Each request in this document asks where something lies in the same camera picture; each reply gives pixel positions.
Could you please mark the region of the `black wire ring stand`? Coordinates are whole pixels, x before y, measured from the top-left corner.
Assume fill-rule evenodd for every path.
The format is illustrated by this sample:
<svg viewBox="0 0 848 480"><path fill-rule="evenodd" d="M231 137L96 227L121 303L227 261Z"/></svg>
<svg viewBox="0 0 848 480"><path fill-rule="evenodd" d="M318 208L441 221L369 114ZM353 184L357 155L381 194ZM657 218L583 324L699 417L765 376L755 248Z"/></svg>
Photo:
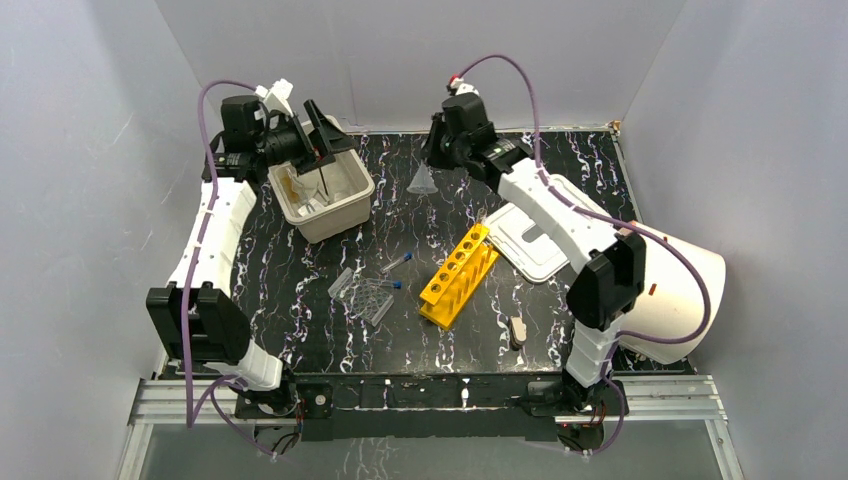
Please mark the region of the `black wire ring stand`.
<svg viewBox="0 0 848 480"><path fill-rule="evenodd" d="M319 167L318 172L319 172L319 177L320 177L321 185L322 185L323 192L324 192L325 201L327 202L327 204L329 204L330 201L331 201L331 197L330 197L329 188L328 188L328 185L327 185L327 182L326 182L326 178L325 178L325 175L323 173L323 169L321 167Z"/></svg>

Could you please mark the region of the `clear plastic funnel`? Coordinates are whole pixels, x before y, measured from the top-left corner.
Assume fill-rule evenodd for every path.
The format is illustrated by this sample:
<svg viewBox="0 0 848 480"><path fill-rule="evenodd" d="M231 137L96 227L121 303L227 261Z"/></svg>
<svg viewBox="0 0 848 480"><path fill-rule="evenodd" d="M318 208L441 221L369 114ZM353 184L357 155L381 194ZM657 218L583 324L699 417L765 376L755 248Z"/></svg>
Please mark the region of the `clear plastic funnel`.
<svg viewBox="0 0 848 480"><path fill-rule="evenodd" d="M431 195L439 191L430 168L425 162L419 164L406 191L414 195Z"/></svg>

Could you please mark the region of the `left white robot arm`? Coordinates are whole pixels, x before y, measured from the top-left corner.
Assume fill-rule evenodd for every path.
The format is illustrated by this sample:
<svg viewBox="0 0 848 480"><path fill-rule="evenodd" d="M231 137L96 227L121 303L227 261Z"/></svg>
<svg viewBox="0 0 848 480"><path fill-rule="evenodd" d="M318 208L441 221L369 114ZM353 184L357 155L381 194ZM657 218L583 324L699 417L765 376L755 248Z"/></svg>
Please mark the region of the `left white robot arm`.
<svg viewBox="0 0 848 480"><path fill-rule="evenodd" d="M244 225L271 168L316 173L354 143L317 103L303 104L301 121L280 100L237 95L221 103L223 128L206 138L199 209L180 260L146 308L167 355L185 368L200 365L232 375L275 416L294 411L297 387L283 379L282 360L252 337L250 320L232 299L231 273Z"/></svg>

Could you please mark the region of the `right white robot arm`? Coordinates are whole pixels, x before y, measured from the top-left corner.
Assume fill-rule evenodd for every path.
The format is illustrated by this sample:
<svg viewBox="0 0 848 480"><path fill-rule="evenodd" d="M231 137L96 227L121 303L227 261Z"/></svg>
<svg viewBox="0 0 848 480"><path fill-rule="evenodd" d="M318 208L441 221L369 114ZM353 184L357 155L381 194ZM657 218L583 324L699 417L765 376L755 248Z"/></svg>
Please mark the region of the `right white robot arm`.
<svg viewBox="0 0 848 480"><path fill-rule="evenodd" d="M437 169L464 169L531 219L565 254L577 277L567 295L574 336L565 370L565 405L590 413L603 399L614 337L644 290L646 244L617 230L611 218L566 205L528 145L500 136L475 93L452 95L432 117L423 147Z"/></svg>

